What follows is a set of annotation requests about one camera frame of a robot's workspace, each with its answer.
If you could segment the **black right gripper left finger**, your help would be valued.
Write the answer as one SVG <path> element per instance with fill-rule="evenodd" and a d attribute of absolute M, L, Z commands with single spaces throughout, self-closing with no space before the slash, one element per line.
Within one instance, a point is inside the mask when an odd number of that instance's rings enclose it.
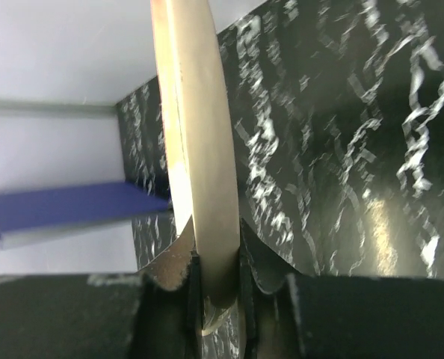
<path fill-rule="evenodd" d="M 136 273 L 0 275 L 0 358 L 199 358 L 194 228 Z"/>

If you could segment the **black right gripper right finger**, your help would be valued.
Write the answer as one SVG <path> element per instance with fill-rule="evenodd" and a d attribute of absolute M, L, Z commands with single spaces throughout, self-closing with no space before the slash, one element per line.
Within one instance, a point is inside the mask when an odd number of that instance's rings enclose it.
<path fill-rule="evenodd" d="M 444 280 L 302 274 L 240 228 L 246 358 L 444 358 Z"/>

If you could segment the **pink beige plate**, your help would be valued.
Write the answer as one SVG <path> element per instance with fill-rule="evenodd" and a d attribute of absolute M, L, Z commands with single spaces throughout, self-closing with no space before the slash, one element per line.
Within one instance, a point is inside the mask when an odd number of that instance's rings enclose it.
<path fill-rule="evenodd" d="M 207 1 L 152 1 L 150 9 L 176 231 L 194 237 L 208 335 L 236 300 L 240 247 L 221 54 Z"/>

